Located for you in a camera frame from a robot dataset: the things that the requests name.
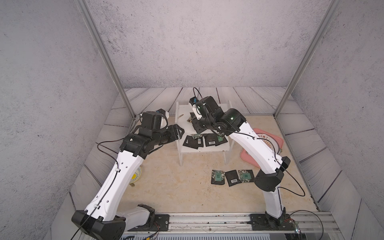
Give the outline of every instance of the metal rail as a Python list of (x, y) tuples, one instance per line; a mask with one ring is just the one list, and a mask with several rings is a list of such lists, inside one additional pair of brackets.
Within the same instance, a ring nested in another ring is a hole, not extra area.
[(99, 49), (100, 55), (103, 58), (105, 65), (107, 66), (107, 69), (111, 75), (111, 78), (112, 78), (113, 82), (115, 83), (116, 88), (118, 89), (118, 92), (121, 96), (122, 101), (124, 102), (125, 106), (127, 107), (132, 118), (134, 118), (135, 113), (132, 109), (131, 104), (129, 103), (127, 95), (125, 94), (124, 88), (121, 85), (119, 76), (118, 76), (115, 68), (113, 67), (112, 61), (108, 55), (107, 50), (105, 49), (103, 41), (101, 40), (100, 34), (97, 31), (97, 28), (94, 24), (92, 16), (88, 10), (87, 4), (85, 3), (84, 0), (75, 0), (75, 2), (79, 8), (79, 11), (81, 12), (81, 15), (84, 18), (85, 24), (87, 25), (93, 40), (95, 41), (95, 44), (97, 45), (97, 48)]
[(316, 50), (316, 47), (319, 45), (319, 42), (324, 36), (328, 26), (332, 22), (333, 17), (336, 15), (342, 1), (343, 0), (332, 0), (331, 4), (329, 5), (328, 10), (323, 17), (323, 20), (321, 21), (319, 27), (317, 28), (317, 31), (313, 35), (313, 38), (307, 48), (307, 51), (305, 52), (303, 58), (301, 59), (301, 62), (297, 67), (295, 74), (293, 75), (291, 81), (289, 82), (284, 92), (284, 95), (279, 105), (277, 106), (275, 113), (273, 114), (275, 118), (277, 118), (280, 112), (283, 110), (285, 103), (287, 102), (289, 96), (291, 95), (293, 89), (295, 88), (297, 82), (299, 81), (309, 61), (311, 60), (313, 53)]
[[(163, 213), (169, 214), (168, 231), (166, 234), (192, 234), (192, 233), (294, 233), (294, 231), (252, 231), (249, 212), (245, 213)], [(316, 212), (320, 217), (324, 232), (340, 233), (330, 212)], [(303, 233), (321, 232), (318, 218), (308, 212), (298, 212), (292, 215)], [(127, 234), (148, 234), (148, 232), (125, 232)]]

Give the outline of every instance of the gray textured wall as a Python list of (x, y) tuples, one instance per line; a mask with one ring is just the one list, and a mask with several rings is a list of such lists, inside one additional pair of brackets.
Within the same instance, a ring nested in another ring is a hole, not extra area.
[(73, 0), (0, 1), (0, 239), (43, 239), (117, 90)]
[(125, 88), (286, 86), (330, 0), (86, 0)]
[(293, 97), (384, 226), (384, 2), (345, 0)]

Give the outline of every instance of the green label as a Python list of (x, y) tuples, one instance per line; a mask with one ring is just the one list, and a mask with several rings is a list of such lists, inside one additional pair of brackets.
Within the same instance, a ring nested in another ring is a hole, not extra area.
[(243, 179), (251, 179), (251, 174), (249, 172), (244, 172)]
[(221, 172), (216, 172), (215, 173), (215, 181), (217, 182), (221, 182)]

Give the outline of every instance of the beige floor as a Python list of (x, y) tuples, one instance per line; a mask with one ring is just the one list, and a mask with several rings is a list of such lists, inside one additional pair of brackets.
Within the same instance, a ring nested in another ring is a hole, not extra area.
[[(252, 127), (281, 136), (272, 116), (247, 116), (247, 121)], [(171, 117), (169, 122), (174, 123), (174, 118)], [(264, 212), (262, 191), (254, 183), (241, 183), (232, 187), (228, 186), (227, 180), (225, 185), (210, 183), (212, 169), (252, 169), (257, 174), (259, 168), (241, 160), (241, 150), (241, 146), (235, 143), (227, 165), (224, 165), (223, 154), (219, 152), (185, 154), (181, 167), (176, 143), (164, 145), (144, 160), (142, 175), (135, 182), (135, 187), (128, 186), (118, 213), (141, 203), (155, 208), (156, 212)], [(281, 156), (288, 156), (292, 160), (285, 143)], [(299, 197), (281, 189), (280, 194), (287, 211), (316, 211), (293, 160), (288, 171), (304, 188), (306, 196)], [(285, 174), (281, 186), (301, 194), (299, 186), (288, 174)]]

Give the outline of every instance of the small yellow object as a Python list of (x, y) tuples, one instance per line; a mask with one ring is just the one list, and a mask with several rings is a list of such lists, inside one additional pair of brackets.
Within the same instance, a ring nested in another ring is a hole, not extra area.
[(136, 182), (139, 179), (140, 175), (141, 175), (141, 167), (138, 167), (136, 172), (133, 174), (131, 180), (129, 181), (129, 183), (131, 184)]

